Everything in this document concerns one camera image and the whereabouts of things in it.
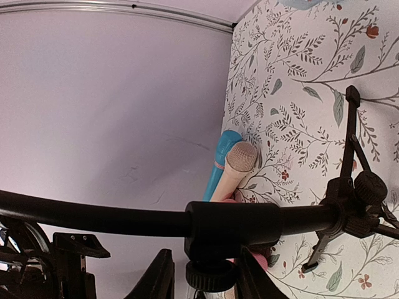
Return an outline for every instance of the pink wall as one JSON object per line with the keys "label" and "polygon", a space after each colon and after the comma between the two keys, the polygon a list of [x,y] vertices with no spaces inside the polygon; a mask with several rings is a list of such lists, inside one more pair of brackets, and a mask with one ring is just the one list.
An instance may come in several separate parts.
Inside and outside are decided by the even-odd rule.
{"label": "pink wall", "polygon": [[[31,12],[2,15],[0,45],[0,189],[176,211],[201,200],[221,130],[229,34]],[[185,296],[183,240],[97,235],[112,253],[89,260],[99,299],[125,296],[164,247],[178,265],[176,297]]]}

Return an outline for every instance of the black knob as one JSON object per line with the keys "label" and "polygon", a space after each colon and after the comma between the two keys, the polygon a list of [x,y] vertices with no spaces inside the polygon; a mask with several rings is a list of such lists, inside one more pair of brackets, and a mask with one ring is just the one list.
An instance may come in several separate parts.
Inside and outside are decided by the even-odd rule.
{"label": "black knob", "polygon": [[387,185],[375,173],[365,170],[355,178],[355,193],[368,206],[379,206],[388,194]]}
{"label": "black knob", "polygon": [[206,293],[224,292],[234,287],[238,271],[228,260],[188,262],[186,280],[196,290]]}

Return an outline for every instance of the table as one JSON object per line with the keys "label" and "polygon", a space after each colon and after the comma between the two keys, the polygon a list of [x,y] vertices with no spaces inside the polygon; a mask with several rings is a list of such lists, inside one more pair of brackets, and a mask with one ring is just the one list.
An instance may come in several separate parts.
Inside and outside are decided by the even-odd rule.
{"label": "table", "polygon": [[[399,215],[398,11],[394,0],[320,2],[303,11],[263,0],[238,24],[223,128],[240,132],[260,156],[238,200],[318,204],[339,176],[343,93],[354,85],[362,96],[358,138]],[[355,158],[353,177],[360,171]],[[303,274],[316,242],[315,233],[287,236],[272,249],[268,274],[289,298],[399,298],[399,241],[342,235]]]}

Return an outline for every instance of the pink object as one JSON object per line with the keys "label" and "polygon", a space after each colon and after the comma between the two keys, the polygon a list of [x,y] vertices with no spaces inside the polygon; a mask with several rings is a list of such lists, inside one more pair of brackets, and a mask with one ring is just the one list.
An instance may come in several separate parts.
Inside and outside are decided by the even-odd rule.
{"label": "pink object", "polygon": [[[225,202],[226,204],[237,204],[237,202],[234,199],[225,199],[221,202]],[[258,253],[254,253],[251,252],[252,256],[257,260],[258,264],[262,267],[263,270],[267,271],[268,268],[268,264],[267,264],[267,259],[265,258],[265,256],[258,254]]]}

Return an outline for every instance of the black microphone stand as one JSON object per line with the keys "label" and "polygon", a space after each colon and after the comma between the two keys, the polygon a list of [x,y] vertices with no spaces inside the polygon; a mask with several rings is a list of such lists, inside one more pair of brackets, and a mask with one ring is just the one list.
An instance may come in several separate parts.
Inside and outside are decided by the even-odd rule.
{"label": "black microphone stand", "polygon": [[[329,181],[326,197],[318,206],[280,208],[275,204],[191,202],[185,212],[161,212],[73,204],[0,191],[0,227],[6,231],[5,235],[0,232],[0,237],[6,242],[12,234],[13,238],[18,236],[24,246],[40,249],[24,250],[21,246],[22,252],[18,254],[3,246],[0,247],[0,260],[12,265],[18,263],[21,272],[26,269],[28,258],[34,257],[46,265],[54,283],[42,283],[42,293],[53,295],[38,295],[37,299],[94,299],[94,276],[86,273],[85,257],[110,256],[97,238],[55,233],[53,243],[49,244],[40,228],[34,234],[32,229],[21,229],[23,223],[32,227],[38,227],[36,222],[39,222],[113,234],[184,237],[185,252],[190,259],[186,279],[199,291],[198,298],[203,297],[203,292],[223,292],[236,286],[237,299],[286,299],[248,247],[275,245],[282,235],[316,232],[319,242],[302,267],[307,273],[318,266],[325,246],[343,233],[358,238],[378,233],[399,239],[399,222],[383,203],[387,187],[371,172],[356,138],[360,95],[355,87],[347,88],[346,100],[349,115],[340,176]],[[353,184],[354,153],[363,171]],[[380,218],[394,228],[380,224]],[[41,246],[34,246],[34,238],[42,240]],[[126,299],[173,299],[174,271],[171,251],[161,250]],[[31,298],[20,290],[26,282],[31,283],[25,272],[0,271],[0,285],[8,289],[0,288],[0,295],[12,299]],[[15,296],[10,290],[18,283],[19,292]]]}

